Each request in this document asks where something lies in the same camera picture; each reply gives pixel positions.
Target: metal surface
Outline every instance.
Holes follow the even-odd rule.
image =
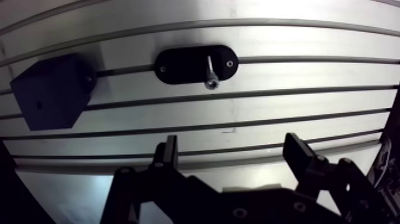
[[[182,10],[185,13],[178,14],[175,13],[176,10]],[[228,1],[209,1],[203,3],[200,3],[199,1],[173,1],[168,4],[163,1],[140,1],[135,3],[129,1],[111,1],[96,5],[95,7],[85,7],[60,14],[58,17],[53,17],[52,19],[42,20],[40,23],[32,24],[29,27],[23,27],[22,29],[16,30],[16,32],[4,36],[3,39],[9,40],[10,42],[8,42],[7,45],[10,46],[10,49],[13,52],[16,52],[17,45],[15,45],[15,42],[11,41],[12,38],[25,36],[24,34],[26,32],[36,30],[37,32],[32,36],[29,46],[26,45],[24,47],[25,50],[23,52],[27,52],[27,49],[38,49],[40,46],[48,46],[81,38],[82,36],[97,35],[115,30],[130,29],[133,27],[142,27],[143,25],[151,26],[160,23],[198,21],[212,18],[264,18],[265,15],[268,15],[269,18],[292,18],[293,14],[297,15],[297,19],[319,20],[319,23],[321,20],[338,21],[399,30],[398,25],[395,23],[395,21],[397,21],[396,18],[398,18],[396,17],[396,12],[397,9],[390,5],[373,1],[326,1],[324,3],[310,1],[307,4],[301,4],[296,1],[239,1],[235,4],[229,4]],[[83,15],[90,15],[89,18],[87,16],[83,17],[87,18],[84,20],[85,24],[80,23]],[[374,15],[379,15],[380,20],[372,19],[373,17],[371,16]],[[126,22],[116,23],[117,18],[124,18],[124,21]],[[54,27],[54,21],[56,21],[58,27]],[[91,32],[82,32],[81,28],[83,25],[89,27],[92,26]],[[49,30],[63,30],[64,35],[54,38],[48,36],[48,41],[46,41],[46,43],[40,43],[38,40],[43,39],[40,37],[46,33],[51,33],[48,32]],[[13,52],[10,53],[10,56],[21,54],[21,51],[17,54]]]
[[[205,87],[209,90],[217,89],[220,85],[218,76],[215,74],[213,69],[213,63],[211,62],[211,57],[207,57],[207,80],[204,83]]]
[[[85,111],[73,128],[63,130],[32,132],[23,118],[0,120],[0,135],[12,137],[112,131],[144,134],[354,116],[385,112],[385,109],[391,108],[395,94],[395,90],[299,94],[271,96],[268,100],[265,100],[266,97],[237,98]],[[365,98],[379,100],[363,101]]]

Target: small hole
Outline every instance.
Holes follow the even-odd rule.
[[[238,208],[233,211],[233,215],[237,218],[244,219],[247,216],[246,209]]]
[[[43,108],[43,105],[40,101],[36,102],[36,108],[39,110]]]
[[[293,207],[294,207],[297,211],[300,211],[301,213],[305,212],[305,209],[307,208],[307,207],[305,206],[305,204],[302,203],[302,202],[296,202],[296,203],[293,205]]]

